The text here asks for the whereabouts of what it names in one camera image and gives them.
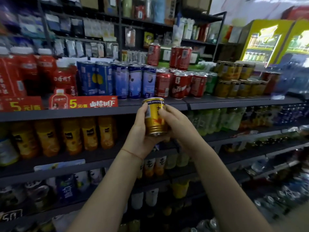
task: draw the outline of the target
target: yellow bottle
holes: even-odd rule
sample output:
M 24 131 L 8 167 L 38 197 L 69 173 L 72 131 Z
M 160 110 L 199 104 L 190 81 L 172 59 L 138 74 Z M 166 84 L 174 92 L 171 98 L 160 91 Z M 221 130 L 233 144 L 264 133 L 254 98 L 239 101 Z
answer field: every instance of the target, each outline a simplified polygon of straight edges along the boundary
M 101 134 L 101 146 L 103 149 L 112 148 L 115 145 L 114 142 L 114 125 L 111 116 L 99 116 L 98 126 Z
M 80 139 L 80 127 L 78 120 L 72 118 L 62 119 L 61 125 L 67 151 L 70 155 L 80 153 L 83 149 L 83 145 Z
M 83 117 L 80 119 L 84 137 L 85 150 L 93 151 L 98 148 L 98 136 L 96 133 L 95 117 Z
M 15 122 L 11 131 L 23 159 L 31 159 L 39 154 L 39 145 L 29 123 Z
M 35 121 L 34 127 L 41 142 L 43 154 L 47 157 L 56 156 L 60 150 L 60 145 L 53 121 L 38 120 Z

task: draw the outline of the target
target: blue can with yellow fruit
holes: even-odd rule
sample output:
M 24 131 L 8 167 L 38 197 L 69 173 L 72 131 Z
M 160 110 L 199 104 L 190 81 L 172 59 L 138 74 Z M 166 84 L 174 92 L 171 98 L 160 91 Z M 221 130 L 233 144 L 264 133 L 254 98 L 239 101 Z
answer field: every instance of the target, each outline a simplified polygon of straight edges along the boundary
M 97 88 L 99 95 L 113 95 L 112 66 L 98 62 L 96 64 Z
M 83 87 L 83 95 L 98 95 L 96 64 L 92 62 L 83 62 L 81 65 L 81 82 Z

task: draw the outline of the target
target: left hand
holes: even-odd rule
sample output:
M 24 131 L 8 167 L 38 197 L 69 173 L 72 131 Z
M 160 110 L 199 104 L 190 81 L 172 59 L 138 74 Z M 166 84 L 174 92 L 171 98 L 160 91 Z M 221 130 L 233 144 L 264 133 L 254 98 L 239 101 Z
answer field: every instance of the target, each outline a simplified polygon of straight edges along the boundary
M 145 112 L 147 111 L 148 104 L 145 102 L 137 111 L 134 125 L 132 126 L 123 150 L 133 153 L 140 157 L 142 160 L 151 152 L 156 144 L 165 140 L 166 136 L 150 137 L 145 136 Z

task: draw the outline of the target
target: beverage cooler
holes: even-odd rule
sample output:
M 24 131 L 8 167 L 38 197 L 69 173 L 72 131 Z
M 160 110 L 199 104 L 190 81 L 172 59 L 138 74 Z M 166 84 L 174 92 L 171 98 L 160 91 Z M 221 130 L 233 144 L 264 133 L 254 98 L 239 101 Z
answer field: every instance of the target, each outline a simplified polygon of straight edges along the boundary
M 265 66 L 274 63 L 292 23 L 292 20 L 251 21 L 241 31 L 236 58 Z
M 276 63 L 299 63 L 309 66 L 309 21 L 297 20 L 293 26 L 281 52 L 276 58 Z

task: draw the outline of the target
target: barcode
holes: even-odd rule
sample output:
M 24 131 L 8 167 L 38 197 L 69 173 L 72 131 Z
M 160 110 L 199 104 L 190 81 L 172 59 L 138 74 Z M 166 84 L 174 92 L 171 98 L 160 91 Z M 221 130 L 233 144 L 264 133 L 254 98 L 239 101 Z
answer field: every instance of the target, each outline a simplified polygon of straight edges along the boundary
M 25 88 L 23 86 L 23 82 L 21 80 L 17 81 L 17 86 L 18 86 L 18 90 L 19 91 L 24 91 L 25 90 Z
M 145 118 L 151 118 L 151 115 L 150 115 L 150 106 L 148 105 L 148 108 L 147 108 L 147 111 L 145 113 Z
M 154 52 L 154 47 L 153 46 L 149 46 L 149 54 L 153 54 Z
M 165 97 L 168 96 L 168 90 L 169 90 L 169 88 L 166 88 L 166 89 L 165 89 L 165 93 L 164 93 L 164 96 L 165 96 Z
M 182 51 L 182 58 L 186 58 L 187 57 L 187 54 L 188 54 L 188 50 L 183 50 Z

